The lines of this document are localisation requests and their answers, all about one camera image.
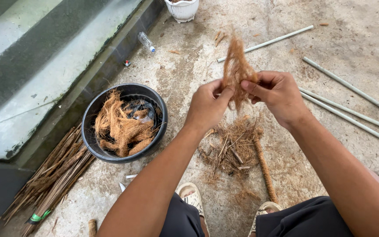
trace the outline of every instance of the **leg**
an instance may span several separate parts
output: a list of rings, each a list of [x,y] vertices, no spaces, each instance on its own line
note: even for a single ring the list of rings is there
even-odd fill
[[[260,215],[256,236],[353,237],[330,197],[315,197],[282,211]]]
[[[159,237],[204,237],[197,208],[174,193]]]

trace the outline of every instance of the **coconut fiber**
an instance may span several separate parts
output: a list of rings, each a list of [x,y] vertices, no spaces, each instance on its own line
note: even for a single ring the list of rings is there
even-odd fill
[[[148,146],[157,130],[154,129],[153,118],[148,116],[149,109],[144,105],[144,100],[120,100],[120,92],[112,90],[94,124],[100,147],[114,151],[119,157],[126,157]]]
[[[235,87],[235,93],[229,101],[234,101],[235,109],[240,112],[243,102],[248,102],[248,93],[242,89],[240,83],[243,80],[258,82],[257,73],[248,64],[243,52],[243,41],[235,33],[230,40],[229,49],[227,50],[226,60],[223,69],[223,89],[228,86]]]

